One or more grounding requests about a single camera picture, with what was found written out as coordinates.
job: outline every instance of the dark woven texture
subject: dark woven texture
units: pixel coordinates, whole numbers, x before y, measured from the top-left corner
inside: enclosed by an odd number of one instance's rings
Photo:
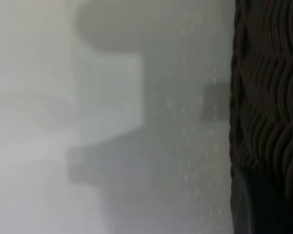
[[[237,0],[231,100],[231,176],[253,168],[293,215],[293,0]]]

